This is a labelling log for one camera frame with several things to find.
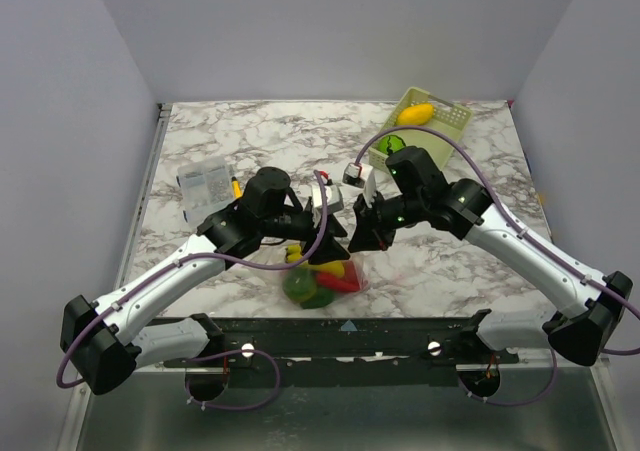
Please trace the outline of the green toy bell pepper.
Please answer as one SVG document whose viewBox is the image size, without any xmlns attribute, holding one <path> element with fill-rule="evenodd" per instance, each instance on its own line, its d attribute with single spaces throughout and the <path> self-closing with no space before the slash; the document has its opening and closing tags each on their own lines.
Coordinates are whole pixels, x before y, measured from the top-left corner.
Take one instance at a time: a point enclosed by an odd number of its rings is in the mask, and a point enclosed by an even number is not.
<svg viewBox="0 0 640 451">
<path fill-rule="evenodd" d="M 315 273 L 306 268 L 289 270 L 282 280 L 285 296 L 302 309 L 319 309 L 334 301 L 334 293 L 320 285 Z"/>
</svg>

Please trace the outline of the red toy chili pepper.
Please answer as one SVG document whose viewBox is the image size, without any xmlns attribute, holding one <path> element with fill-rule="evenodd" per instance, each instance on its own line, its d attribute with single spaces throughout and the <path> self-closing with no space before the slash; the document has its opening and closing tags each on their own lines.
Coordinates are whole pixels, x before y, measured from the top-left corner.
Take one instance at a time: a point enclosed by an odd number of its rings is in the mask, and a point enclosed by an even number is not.
<svg viewBox="0 0 640 451">
<path fill-rule="evenodd" d="M 358 293 L 366 289 L 369 285 L 368 281 L 358 274 L 345 274 L 343 278 L 337 278 L 318 272 L 314 277 L 319 286 L 341 294 Z"/>
</svg>

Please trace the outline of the clear zip top bag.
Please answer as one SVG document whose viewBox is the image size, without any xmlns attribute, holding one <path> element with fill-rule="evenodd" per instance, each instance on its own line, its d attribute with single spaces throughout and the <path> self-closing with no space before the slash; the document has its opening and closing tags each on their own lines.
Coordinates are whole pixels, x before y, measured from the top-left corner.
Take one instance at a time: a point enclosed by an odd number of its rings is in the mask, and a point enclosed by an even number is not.
<svg viewBox="0 0 640 451">
<path fill-rule="evenodd" d="M 309 310 L 365 291 L 369 281 L 361 262 L 350 258 L 319 265 L 302 263 L 283 272 L 280 287 L 290 302 Z"/>
</svg>

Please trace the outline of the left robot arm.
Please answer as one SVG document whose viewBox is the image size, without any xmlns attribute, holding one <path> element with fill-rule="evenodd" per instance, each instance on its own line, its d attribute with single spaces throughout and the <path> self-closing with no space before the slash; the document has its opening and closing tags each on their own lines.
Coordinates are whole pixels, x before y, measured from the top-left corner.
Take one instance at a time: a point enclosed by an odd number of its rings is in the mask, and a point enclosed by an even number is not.
<svg viewBox="0 0 640 451">
<path fill-rule="evenodd" d="M 340 188 L 318 171 L 306 206 L 291 188 L 289 175 L 275 167 L 260 169 L 243 194 L 207 216 L 159 265 L 136 280 L 90 301 L 79 295 L 63 312 L 60 347 L 63 360 L 56 375 L 59 387 L 68 365 L 96 395 L 106 394 L 139 367 L 166 360 L 194 359 L 214 364 L 222 351 L 216 327 L 207 317 L 190 317 L 169 325 L 153 320 L 169 305 L 201 283 L 233 265 L 256 268 L 248 256 L 266 238 L 298 240 L 303 254 L 284 271 L 304 263 L 324 264 L 347 258 L 347 251 L 329 230 L 331 215 L 343 209 Z"/>
</svg>

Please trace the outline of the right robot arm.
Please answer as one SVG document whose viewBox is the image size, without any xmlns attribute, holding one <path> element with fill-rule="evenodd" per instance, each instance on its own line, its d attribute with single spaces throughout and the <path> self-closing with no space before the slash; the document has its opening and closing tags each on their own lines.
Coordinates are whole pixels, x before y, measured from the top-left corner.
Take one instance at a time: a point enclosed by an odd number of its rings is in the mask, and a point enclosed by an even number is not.
<svg viewBox="0 0 640 451">
<path fill-rule="evenodd" d="M 408 146 L 386 160 L 399 195 L 377 191 L 370 166 L 349 164 L 344 183 L 361 188 L 353 206 L 350 252 L 385 251 L 398 229 L 427 222 L 493 255 L 554 305 L 551 313 L 490 311 L 460 338 L 460 350 L 480 363 L 508 347 L 550 347 L 570 362 L 593 365 L 621 320 L 631 279 L 581 265 L 526 227 L 488 188 L 463 178 L 448 182 L 428 152 Z"/>
</svg>

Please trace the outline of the yellow toy banana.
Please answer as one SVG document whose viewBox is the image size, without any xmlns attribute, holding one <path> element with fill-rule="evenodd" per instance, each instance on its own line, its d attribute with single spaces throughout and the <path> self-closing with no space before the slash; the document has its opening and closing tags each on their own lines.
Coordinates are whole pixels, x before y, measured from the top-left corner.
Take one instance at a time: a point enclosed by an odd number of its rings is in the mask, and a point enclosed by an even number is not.
<svg viewBox="0 0 640 451">
<path fill-rule="evenodd" d="M 286 247 L 285 261 L 287 263 L 297 262 L 301 259 L 302 248 L 300 245 L 294 244 Z M 332 261 L 319 265 L 310 264 L 308 261 L 304 261 L 300 263 L 300 266 L 303 268 L 308 268 L 314 272 L 329 274 L 337 278 L 343 278 L 345 276 L 345 267 L 341 261 Z"/>
</svg>

